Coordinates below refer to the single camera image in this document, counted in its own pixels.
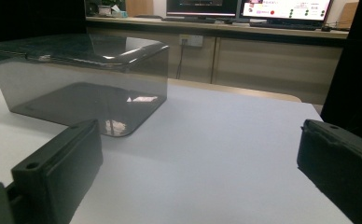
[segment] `screw hole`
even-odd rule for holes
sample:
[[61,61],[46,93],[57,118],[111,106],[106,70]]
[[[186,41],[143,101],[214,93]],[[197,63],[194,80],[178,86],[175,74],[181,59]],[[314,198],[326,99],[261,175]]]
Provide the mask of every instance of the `screw hole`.
[[38,162],[32,162],[32,163],[28,164],[26,166],[26,168],[30,170],[30,169],[34,169],[34,168],[38,167],[38,165],[39,165]]

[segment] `keyboard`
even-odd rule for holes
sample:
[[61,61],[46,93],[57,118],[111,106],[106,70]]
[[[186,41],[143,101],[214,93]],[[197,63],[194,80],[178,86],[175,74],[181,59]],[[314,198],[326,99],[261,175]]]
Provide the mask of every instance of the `keyboard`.
[[266,22],[250,22],[250,27],[261,27],[261,28],[273,28],[273,29],[287,29],[287,30],[304,30],[304,31],[315,31],[321,27],[304,25],[304,24],[278,24],[278,23],[266,23]]
[[215,23],[216,20],[210,19],[196,19],[196,18],[172,18],[166,17],[161,19],[162,21],[181,21],[181,22],[195,22],[195,23]]

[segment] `power outlet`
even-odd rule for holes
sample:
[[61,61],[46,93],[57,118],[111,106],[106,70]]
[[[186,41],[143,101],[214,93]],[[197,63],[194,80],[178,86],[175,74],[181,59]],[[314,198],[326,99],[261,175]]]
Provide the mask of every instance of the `power outlet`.
[[202,35],[180,35],[179,44],[182,45],[183,41],[186,46],[199,47],[203,46]]

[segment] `desk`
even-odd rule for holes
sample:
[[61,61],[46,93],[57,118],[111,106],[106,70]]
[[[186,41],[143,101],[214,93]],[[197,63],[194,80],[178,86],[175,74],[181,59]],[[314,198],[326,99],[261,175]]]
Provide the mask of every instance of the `desk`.
[[[297,168],[312,105],[170,83],[104,164],[71,223],[351,223]],[[65,126],[10,113],[0,92],[0,181]]]
[[88,27],[115,28],[119,30],[150,33],[205,35],[222,38],[271,41],[303,45],[343,47],[348,32],[301,31],[250,27],[248,23],[224,24],[161,21],[147,18],[87,17]]

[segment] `cabinet door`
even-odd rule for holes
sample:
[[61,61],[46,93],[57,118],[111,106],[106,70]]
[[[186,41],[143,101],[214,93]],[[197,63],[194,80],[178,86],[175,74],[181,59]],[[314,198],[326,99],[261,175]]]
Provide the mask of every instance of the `cabinet door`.
[[322,105],[341,48],[221,38],[214,83],[297,96]]

